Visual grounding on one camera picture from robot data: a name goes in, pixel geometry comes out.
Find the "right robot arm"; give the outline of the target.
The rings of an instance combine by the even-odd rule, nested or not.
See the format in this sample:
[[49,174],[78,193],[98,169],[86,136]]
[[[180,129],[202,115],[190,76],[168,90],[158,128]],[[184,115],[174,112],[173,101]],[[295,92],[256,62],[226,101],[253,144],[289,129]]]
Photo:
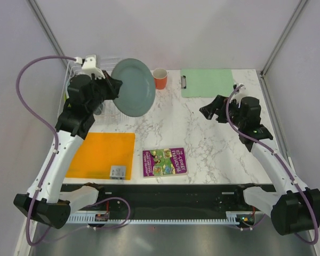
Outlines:
[[219,123],[228,123],[238,133],[239,140],[257,159],[274,185],[275,192],[265,192],[252,185],[234,196],[240,210],[249,206],[271,218],[280,235],[313,230],[320,226],[320,190],[310,189],[278,152],[273,136],[261,124],[259,99],[244,97],[240,102],[221,95],[201,107],[203,116]]

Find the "large teal plate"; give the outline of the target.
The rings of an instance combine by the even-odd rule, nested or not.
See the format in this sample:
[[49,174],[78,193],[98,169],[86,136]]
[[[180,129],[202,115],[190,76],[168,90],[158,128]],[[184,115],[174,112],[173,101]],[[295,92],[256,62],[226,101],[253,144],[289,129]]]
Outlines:
[[155,81],[142,61],[133,58],[121,60],[111,77],[123,82],[118,98],[113,100],[120,112],[129,117],[141,117],[150,110],[155,100]]

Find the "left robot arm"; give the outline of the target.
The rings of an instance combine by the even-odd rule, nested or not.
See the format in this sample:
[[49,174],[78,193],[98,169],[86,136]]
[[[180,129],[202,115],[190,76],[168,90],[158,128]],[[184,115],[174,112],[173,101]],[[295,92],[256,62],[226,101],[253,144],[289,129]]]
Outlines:
[[87,183],[69,193],[61,187],[69,166],[93,125],[94,112],[106,100],[118,98],[122,81],[112,78],[105,70],[99,75],[79,74],[67,87],[69,97],[55,125],[57,137],[37,178],[25,194],[16,194],[13,204],[26,217],[60,229],[69,216],[87,205],[100,210],[106,196],[100,185]]

